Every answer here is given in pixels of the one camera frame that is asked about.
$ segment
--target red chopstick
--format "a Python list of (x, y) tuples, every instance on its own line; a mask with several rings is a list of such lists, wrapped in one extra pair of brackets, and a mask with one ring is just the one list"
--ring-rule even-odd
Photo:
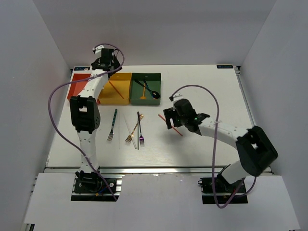
[[(164, 118), (162, 115), (158, 114), (158, 116), (161, 117), (162, 120), (166, 121), (165, 118)], [(173, 128), (178, 134), (180, 134), (180, 136), (183, 136), (175, 127), (172, 126), (172, 128)]]
[(116, 87), (109, 81), (110, 85), (116, 90), (116, 92), (124, 99), (124, 97), (121, 95), (121, 93), (116, 89)]

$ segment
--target fork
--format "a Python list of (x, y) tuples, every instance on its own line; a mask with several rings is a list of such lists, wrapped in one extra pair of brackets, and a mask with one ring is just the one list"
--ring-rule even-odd
[(112, 138), (114, 137), (114, 127), (115, 127), (115, 122), (116, 122), (116, 114), (117, 114), (117, 109), (115, 109), (114, 113), (114, 118), (112, 120), (112, 125), (111, 125), (111, 131), (108, 135), (107, 142), (110, 143), (112, 141)]
[(139, 112), (137, 112), (138, 115), (138, 123), (139, 123), (139, 129), (140, 129), (140, 137), (139, 137), (139, 143), (141, 147), (144, 147), (144, 137), (142, 136), (142, 132), (141, 132), (141, 125), (140, 125), (140, 115)]
[[(140, 120), (142, 120), (143, 119), (143, 114), (140, 114), (139, 118), (140, 118)], [(131, 132), (130, 135), (127, 136), (127, 138), (125, 140), (126, 143), (130, 143), (131, 142), (132, 138), (134, 137), (134, 131), (136, 130), (137, 126), (138, 126), (138, 121), (136, 123), (136, 126), (134, 127), (134, 130)]]

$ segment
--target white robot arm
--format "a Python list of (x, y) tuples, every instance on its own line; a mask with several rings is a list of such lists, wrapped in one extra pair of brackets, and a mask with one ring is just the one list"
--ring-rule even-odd
[[(93, 48), (93, 52), (100, 55), (100, 57), (91, 64), (92, 76), (101, 74), (102, 70), (108, 72), (108, 74), (89, 80), (78, 96), (72, 96), (70, 110), (72, 124), (79, 137), (80, 148), (86, 154), (92, 167), (98, 171), (99, 164), (96, 157), (95, 137), (101, 117), (97, 99), (109, 77), (115, 73), (113, 70), (118, 71), (122, 68), (115, 57), (114, 49), (106, 49), (103, 45), (100, 45)], [(95, 189), (100, 188), (102, 180), (89, 166), (86, 157), (83, 154), (81, 155), (81, 167), (76, 172), (76, 175), (82, 185), (86, 185), (87, 189), (95, 191)]]
[[(198, 135), (214, 138), (214, 119), (204, 113), (197, 114), (180, 93), (172, 100), (173, 107), (164, 110), (168, 129), (172, 119), (175, 127), (185, 126)], [(217, 179), (225, 188), (247, 176), (259, 176), (278, 157), (265, 132), (258, 126), (244, 129), (218, 122), (217, 139), (237, 149), (240, 158), (218, 174)]]

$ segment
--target cable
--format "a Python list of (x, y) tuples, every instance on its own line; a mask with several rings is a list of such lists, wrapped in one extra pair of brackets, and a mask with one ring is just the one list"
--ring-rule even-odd
[(56, 88), (51, 92), (51, 94), (50, 94), (50, 96), (49, 96), (49, 99), (48, 99), (48, 113), (49, 113), (49, 117), (50, 117), (51, 123), (52, 123), (54, 129), (56, 130), (56, 132), (59, 134), (59, 136), (60, 136), (62, 139), (64, 139), (66, 142), (68, 142), (69, 144), (71, 144), (72, 146), (74, 146), (75, 148), (77, 148), (77, 149), (82, 153), (82, 155), (83, 155), (83, 156), (85, 157), (85, 159), (87, 160), (89, 166), (90, 166), (90, 167), (92, 168), (92, 170), (104, 181), (104, 183), (106, 184), (106, 186), (107, 186), (109, 192), (111, 193), (111, 195), (113, 196), (113, 198), (114, 198), (115, 201), (116, 201), (116, 197), (115, 197), (114, 193), (112, 192), (111, 188), (109, 187), (109, 184), (108, 184), (108, 182), (106, 181), (106, 179), (105, 179), (105, 178), (93, 167), (92, 163), (91, 163), (90, 160), (87, 158), (87, 155), (84, 153), (84, 151), (81, 150), (81, 148), (79, 148), (76, 144), (74, 144), (73, 142), (71, 142), (68, 138), (66, 138), (66, 137), (58, 130), (57, 125), (55, 124), (54, 119), (53, 119), (53, 117), (52, 117), (52, 113), (51, 113), (51, 99), (52, 99), (54, 93), (55, 93), (58, 89), (60, 89), (61, 87), (64, 87), (64, 86), (69, 85), (69, 84), (72, 84), (72, 83), (78, 83), (78, 82), (83, 82), (83, 81), (92, 80), (92, 79), (94, 79), (94, 78), (98, 78), (98, 77), (100, 77), (100, 76), (103, 76), (103, 75), (106, 75), (106, 74), (109, 74), (109, 73), (112, 73), (112, 72), (116, 72), (116, 71), (118, 71), (118, 70), (122, 67), (122, 65), (123, 65), (123, 63), (124, 63), (124, 60), (125, 60), (125, 57), (124, 57), (124, 54), (122, 53), (122, 51), (121, 51), (118, 47), (116, 47), (116, 46), (114, 46), (114, 45), (111, 45), (111, 44), (108, 44), (108, 43), (99, 44), (99, 45), (95, 46), (95, 47), (93, 48), (93, 50), (95, 50), (96, 47), (101, 46), (101, 45), (103, 45), (103, 46), (105, 46), (105, 45), (107, 45), (107, 46), (112, 46), (112, 47), (118, 49), (119, 52), (121, 53), (122, 57), (123, 57), (123, 61), (122, 61), (121, 65), (120, 65), (118, 68), (116, 68), (115, 70), (112, 70), (112, 71), (107, 71), (107, 72), (104, 72), (104, 73), (101, 73), (101, 74), (97, 74), (97, 75), (95, 75), (95, 76), (90, 76), (89, 78), (80, 79), (80, 80), (74, 80), (74, 81), (70, 81), (70, 82), (67, 82), (67, 83), (64, 83), (64, 84), (59, 85), (58, 87), (56, 87)]
[(257, 181), (257, 177), (254, 178), (254, 182), (252, 183), (250, 189), (249, 189), (247, 192), (245, 192), (245, 193), (243, 193), (243, 194), (241, 194), (241, 195), (237, 195), (237, 196), (235, 196), (235, 197), (238, 198), (238, 197), (246, 196), (247, 194), (249, 194), (249, 193), (251, 192), (251, 190), (254, 188), (254, 186), (255, 186), (255, 184), (256, 184), (256, 181)]
[(215, 122), (215, 131), (214, 131), (214, 146), (213, 146), (213, 157), (212, 157), (212, 190), (213, 190), (213, 196), (214, 196), (214, 201), (215, 204), (217, 205), (218, 208), (225, 208), (230, 201), (233, 199), (233, 197), (236, 195), (236, 193), (238, 192), (238, 190), (240, 189), (242, 183), (244, 182), (244, 179), (241, 180), (241, 182), (239, 183), (239, 185), (237, 186), (237, 188), (235, 189), (235, 191), (232, 193), (232, 195), (230, 196), (230, 198), (227, 200), (227, 202), (224, 205), (220, 205), (218, 203), (217, 200), (217, 194), (216, 194), (216, 188), (215, 188), (215, 156), (216, 156), (216, 146), (217, 146), (217, 133), (218, 133), (218, 119), (219, 119), (219, 104), (218, 101), (215, 97), (215, 95), (207, 88), (200, 86), (200, 85), (195, 85), (195, 84), (189, 84), (189, 85), (185, 85), (183, 87), (180, 87), (179, 89), (177, 89), (172, 95), (171, 97), (173, 97), (179, 90), (183, 89), (183, 88), (187, 88), (187, 87), (197, 87), (197, 88), (202, 88), (204, 90), (206, 90), (214, 99), (216, 106), (217, 106), (217, 115), (216, 115), (216, 122)]

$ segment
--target tabletop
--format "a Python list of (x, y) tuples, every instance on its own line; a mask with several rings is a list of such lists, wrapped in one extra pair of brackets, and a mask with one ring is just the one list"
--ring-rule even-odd
[[(250, 128), (251, 122), (234, 69), (217, 69), (216, 65), (144, 65), (124, 66), (120, 73), (161, 73), (161, 103), (159, 106), (143, 105), (99, 105), (101, 124), (96, 134), (96, 152), (101, 167), (196, 167), (211, 166), (213, 139), (190, 133), (185, 127), (176, 131), (167, 130), (165, 122), (158, 116), (172, 107), (169, 96), (179, 87), (198, 84), (208, 88), (216, 96), (223, 123)], [(213, 98), (203, 89), (185, 88), (180, 91), (197, 113), (216, 117)], [(77, 132), (71, 123), (69, 101), (65, 100), (59, 130), (72, 142), (79, 144)], [(114, 137), (107, 143), (114, 110), (118, 109)], [(133, 144), (124, 140), (128, 130), (123, 118), (127, 118), (130, 129), (137, 122), (137, 111), (144, 115), (141, 121), (145, 146), (135, 150)], [(216, 166), (231, 164), (239, 159), (237, 151), (218, 141)], [(46, 167), (79, 167), (80, 152), (54, 135)]]

